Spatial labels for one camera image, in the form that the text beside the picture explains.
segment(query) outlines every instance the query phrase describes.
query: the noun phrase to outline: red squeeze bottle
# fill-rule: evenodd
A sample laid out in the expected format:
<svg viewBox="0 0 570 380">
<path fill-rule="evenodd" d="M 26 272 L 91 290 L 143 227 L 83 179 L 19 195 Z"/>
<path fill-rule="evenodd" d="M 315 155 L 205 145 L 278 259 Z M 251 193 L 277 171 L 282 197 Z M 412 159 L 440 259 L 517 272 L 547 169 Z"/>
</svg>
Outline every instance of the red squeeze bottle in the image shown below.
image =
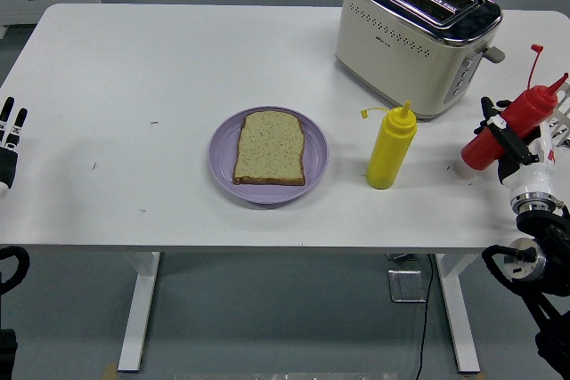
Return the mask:
<svg viewBox="0 0 570 380">
<path fill-rule="evenodd" d="M 568 73 L 565 73 L 551 86 L 536 85 L 524 90 L 501 112 L 501 117 L 520 138 L 525 138 L 552 115 L 558 105 L 556 92 L 567 79 Z M 461 150 L 463 161 L 477 171 L 483 171 L 503 156 L 505 150 L 491 135 L 489 128 L 485 128 Z"/>
</svg>

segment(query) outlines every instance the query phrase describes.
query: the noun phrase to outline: bread slice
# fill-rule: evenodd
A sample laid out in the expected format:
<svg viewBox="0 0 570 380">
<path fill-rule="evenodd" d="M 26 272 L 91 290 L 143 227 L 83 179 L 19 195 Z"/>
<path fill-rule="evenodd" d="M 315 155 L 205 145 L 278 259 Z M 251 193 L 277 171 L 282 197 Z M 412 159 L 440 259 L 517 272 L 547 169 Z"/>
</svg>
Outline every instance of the bread slice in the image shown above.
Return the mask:
<svg viewBox="0 0 570 380">
<path fill-rule="evenodd" d="M 304 186 L 304 151 L 297 117 L 274 110 L 251 113 L 241 126 L 233 183 Z"/>
</svg>

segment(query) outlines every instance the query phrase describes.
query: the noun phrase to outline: toaster vent hole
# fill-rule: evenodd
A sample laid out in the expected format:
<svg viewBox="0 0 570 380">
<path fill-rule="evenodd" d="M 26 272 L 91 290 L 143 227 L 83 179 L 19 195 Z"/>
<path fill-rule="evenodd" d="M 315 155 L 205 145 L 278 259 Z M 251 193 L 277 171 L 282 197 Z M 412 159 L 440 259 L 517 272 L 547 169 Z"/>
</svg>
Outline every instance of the toaster vent hole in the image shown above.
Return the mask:
<svg viewBox="0 0 570 380">
<path fill-rule="evenodd" d="M 403 37 L 401 33 L 396 33 L 393 29 L 389 26 L 382 24 L 381 21 L 377 20 L 366 11 L 362 10 L 359 6 L 355 4 L 350 4 L 349 6 L 350 11 L 354 12 L 356 15 L 360 15 L 363 20 L 369 22 L 372 27 L 377 28 L 380 31 L 384 31 L 386 35 L 389 35 L 391 38 L 395 39 L 396 42 L 403 43 L 405 46 L 409 46 L 410 50 L 416 51 L 418 54 L 423 54 L 424 57 L 429 57 L 430 53 L 428 49 L 424 49 L 421 45 L 416 44 L 415 42 L 408 40 L 407 37 Z"/>
</svg>

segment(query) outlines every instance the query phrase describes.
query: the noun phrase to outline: toaster logo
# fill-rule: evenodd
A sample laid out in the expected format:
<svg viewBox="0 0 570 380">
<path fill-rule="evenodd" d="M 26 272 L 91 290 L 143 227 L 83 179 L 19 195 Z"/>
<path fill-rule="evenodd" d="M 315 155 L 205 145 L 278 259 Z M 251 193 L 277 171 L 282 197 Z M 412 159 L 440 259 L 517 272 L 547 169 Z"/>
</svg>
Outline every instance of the toaster logo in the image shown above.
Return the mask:
<svg viewBox="0 0 570 380">
<path fill-rule="evenodd" d="M 382 44 L 385 44 L 388 48 L 390 47 L 390 44 L 386 42 L 382 37 L 376 36 L 376 40 L 378 40 Z"/>
</svg>

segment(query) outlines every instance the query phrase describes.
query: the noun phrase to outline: table leg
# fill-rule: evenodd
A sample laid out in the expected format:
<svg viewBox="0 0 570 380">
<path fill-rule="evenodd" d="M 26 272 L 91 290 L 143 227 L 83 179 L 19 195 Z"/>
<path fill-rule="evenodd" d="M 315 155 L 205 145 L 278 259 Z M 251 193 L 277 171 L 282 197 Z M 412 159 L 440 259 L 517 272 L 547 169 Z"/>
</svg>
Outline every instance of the table leg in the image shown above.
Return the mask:
<svg viewBox="0 0 570 380">
<path fill-rule="evenodd" d="M 133 302 L 126 323 L 125 340 L 118 371 L 138 371 L 143 355 L 144 336 L 151 313 L 152 293 L 159 268 L 160 253 L 124 253 L 138 275 L 134 286 Z"/>
<path fill-rule="evenodd" d="M 459 278 L 460 273 L 476 258 L 477 255 L 475 254 L 436 255 L 447 319 L 455 348 L 455 359 L 461 373 L 478 373 L 480 371 Z"/>
</svg>

